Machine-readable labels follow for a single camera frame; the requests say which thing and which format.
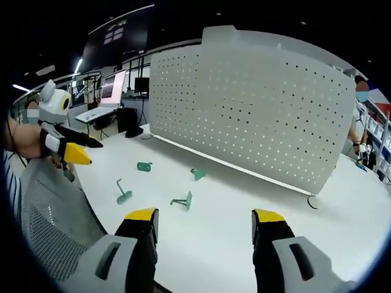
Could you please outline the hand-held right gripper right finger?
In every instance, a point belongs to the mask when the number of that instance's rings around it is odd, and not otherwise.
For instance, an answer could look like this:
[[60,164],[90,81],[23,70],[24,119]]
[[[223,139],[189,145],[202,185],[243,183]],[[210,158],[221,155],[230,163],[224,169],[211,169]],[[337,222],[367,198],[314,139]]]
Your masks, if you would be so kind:
[[295,236],[276,212],[252,210],[252,244],[257,292],[352,292],[356,287],[340,279],[330,257]]

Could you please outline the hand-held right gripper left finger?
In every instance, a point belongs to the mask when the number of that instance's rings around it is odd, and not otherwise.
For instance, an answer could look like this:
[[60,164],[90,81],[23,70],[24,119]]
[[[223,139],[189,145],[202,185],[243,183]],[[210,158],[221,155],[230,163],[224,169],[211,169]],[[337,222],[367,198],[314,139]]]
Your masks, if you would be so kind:
[[107,234],[85,251],[66,292],[153,292],[158,255],[159,210],[126,215],[115,234]]

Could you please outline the person's left hand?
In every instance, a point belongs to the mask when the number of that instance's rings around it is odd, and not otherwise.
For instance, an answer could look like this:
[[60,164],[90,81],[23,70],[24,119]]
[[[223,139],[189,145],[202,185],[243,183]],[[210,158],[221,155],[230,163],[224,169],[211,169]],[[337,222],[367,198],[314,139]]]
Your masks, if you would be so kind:
[[54,164],[57,169],[61,169],[64,173],[64,176],[73,183],[75,181],[75,176],[72,173],[71,169],[68,167],[65,161],[62,161],[61,158],[57,155],[50,155],[48,157],[49,161]]

